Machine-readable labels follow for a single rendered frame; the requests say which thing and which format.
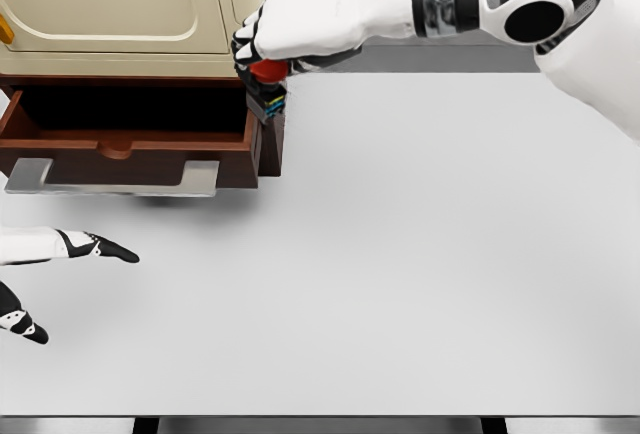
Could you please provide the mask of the brown wooden drawer silver handle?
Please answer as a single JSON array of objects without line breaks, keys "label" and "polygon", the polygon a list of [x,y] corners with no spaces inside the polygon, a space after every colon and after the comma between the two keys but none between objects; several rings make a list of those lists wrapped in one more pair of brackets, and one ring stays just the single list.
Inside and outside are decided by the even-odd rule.
[{"label": "brown wooden drawer silver handle", "polygon": [[0,118],[15,194],[210,197],[258,186],[261,128],[233,80],[16,86]]}]

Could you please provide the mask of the cream cabinet with brown base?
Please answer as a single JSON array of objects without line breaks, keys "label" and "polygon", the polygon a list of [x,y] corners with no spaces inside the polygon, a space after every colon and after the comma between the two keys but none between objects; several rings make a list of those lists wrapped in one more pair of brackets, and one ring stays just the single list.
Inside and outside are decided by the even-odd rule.
[{"label": "cream cabinet with brown base", "polygon": [[[262,1],[0,0],[15,34],[0,41],[0,94],[10,102],[22,85],[241,83],[231,36]],[[259,180],[281,172],[284,121],[258,122]]]}]

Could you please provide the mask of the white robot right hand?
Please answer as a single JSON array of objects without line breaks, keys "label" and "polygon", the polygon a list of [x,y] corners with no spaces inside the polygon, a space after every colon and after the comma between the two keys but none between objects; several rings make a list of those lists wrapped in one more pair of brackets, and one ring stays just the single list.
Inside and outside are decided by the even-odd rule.
[{"label": "white robot right hand", "polygon": [[369,0],[264,0],[232,37],[236,66],[330,57],[368,37]]}]

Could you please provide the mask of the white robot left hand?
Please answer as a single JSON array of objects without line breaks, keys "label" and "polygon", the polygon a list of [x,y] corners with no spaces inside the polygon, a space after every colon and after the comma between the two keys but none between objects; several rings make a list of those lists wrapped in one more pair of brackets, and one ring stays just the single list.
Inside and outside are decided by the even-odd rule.
[{"label": "white robot left hand", "polygon": [[[133,251],[100,235],[86,231],[52,227],[0,227],[0,267],[38,264],[53,259],[96,256],[117,258],[135,264],[140,258]],[[0,281],[0,330],[40,345],[49,335],[23,308],[17,295]]]}]

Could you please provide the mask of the red button switch black base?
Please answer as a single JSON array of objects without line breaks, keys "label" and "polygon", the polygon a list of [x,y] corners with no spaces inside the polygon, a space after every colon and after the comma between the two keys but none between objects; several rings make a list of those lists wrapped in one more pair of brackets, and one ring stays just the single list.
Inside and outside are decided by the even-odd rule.
[{"label": "red button switch black base", "polygon": [[286,61],[262,60],[248,68],[254,81],[247,88],[247,106],[262,124],[280,114],[287,95],[284,81],[290,68]]}]

